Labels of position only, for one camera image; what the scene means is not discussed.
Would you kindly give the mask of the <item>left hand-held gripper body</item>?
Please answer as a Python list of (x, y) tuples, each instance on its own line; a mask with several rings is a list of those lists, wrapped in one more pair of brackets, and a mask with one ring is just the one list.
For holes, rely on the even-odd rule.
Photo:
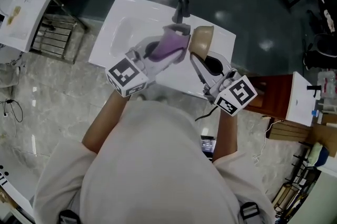
[(159, 40), (159, 36), (146, 37), (126, 53), (113, 58), (105, 69), (108, 81), (122, 97), (147, 88), (155, 82), (159, 73), (174, 62), (173, 52), (154, 58)]

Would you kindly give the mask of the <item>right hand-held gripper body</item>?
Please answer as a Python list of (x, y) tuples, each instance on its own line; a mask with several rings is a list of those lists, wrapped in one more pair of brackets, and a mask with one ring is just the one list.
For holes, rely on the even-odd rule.
[(244, 109), (257, 92), (247, 78), (233, 68), (224, 56), (209, 52), (203, 71), (204, 96), (230, 116)]

